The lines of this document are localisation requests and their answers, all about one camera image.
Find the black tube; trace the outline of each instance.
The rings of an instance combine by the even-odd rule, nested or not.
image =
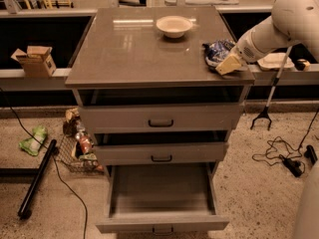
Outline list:
[[[56,143],[57,141],[55,139],[51,140],[50,145],[47,149],[47,152],[45,153],[42,162],[40,164],[39,167],[39,172],[38,174],[35,176],[35,178],[33,179],[29,190],[22,202],[22,205],[18,211],[18,215],[20,217],[20,219],[28,219],[31,216],[31,210],[29,210],[30,204],[32,202],[32,198],[34,196],[34,194],[36,193],[37,187],[41,181],[42,175],[47,167],[47,164],[50,160],[51,154],[54,152],[54,150],[56,149]]]

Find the cardboard box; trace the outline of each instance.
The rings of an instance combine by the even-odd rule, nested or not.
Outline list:
[[[27,53],[17,49],[11,58],[20,63],[26,77],[48,78],[57,69],[51,51],[51,47],[28,46]]]

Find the speckled floor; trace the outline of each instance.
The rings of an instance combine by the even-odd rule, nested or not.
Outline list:
[[[214,178],[219,214],[230,222],[223,231],[176,233],[166,239],[272,239],[291,238],[300,195],[308,172],[311,169],[305,157],[305,172],[294,177],[282,164],[268,166],[252,159],[255,153],[264,153],[267,141],[281,136],[292,147],[298,145],[313,119],[318,104],[285,105],[273,104],[270,116],[273,120],[270,131],[260,120],[250,130],[252,120],[262,110],[262,105],[249,104],[242,115],[237,129],[232,133],[225,160],[220,164]],[[52,138],[61,144],[62,123],[66,108],[17,109],[22,125],[31,130],[43,124],[49,129],[47,144]],[[28,137],[19,122],[7,109],[0,111],[1,168],[37,167],[45,153],[41,149],[36,157],[18,147],[18,142]],[[312,144],[319,149],[319,118],[306,137],[301,152]],[[278,153],[287,154],[278,145]],[[105,199],[108,183],[100,174],[72,173],[61,162],[58,167],[62,178],[81,196],[88,209],[86,238],[98,239],[145,239],[160,238],[152,234],[100,234],[96,224],[104,220]],[[35,195],[31,217],[20,220],[17,212],[28,190],[28,183],[12,183],[1,179],[0,186],[0,238],[83,238],[85,209],[80,200],[63,184],[57,174],[53,159]]]

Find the white bowl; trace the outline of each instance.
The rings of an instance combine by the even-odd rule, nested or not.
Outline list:
[[[192,28],[190,20],[180,16],[166,16],[157,20],[157,27],[167,37],[179,38]]]

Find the drawer handle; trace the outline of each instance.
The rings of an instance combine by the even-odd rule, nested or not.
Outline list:
[[[153,162],[161,163],[161,162],[171,162],[172,161],[172,156],[170,155],[167,159],[157,159],[153,156],[151,156],[151,160]]]
[[[156,232],[156,230],[153,228],[153,234],[156,235],[156,236],[168,236],[168,235],[172,235],[172,234],[173,234],[173,228],[171,227],[169,232],[161,232],[161,233]]]
[[[151,126],[151,127],[171,127],[171,126],[173,126],[173,119],[149,119],[149,126]]]

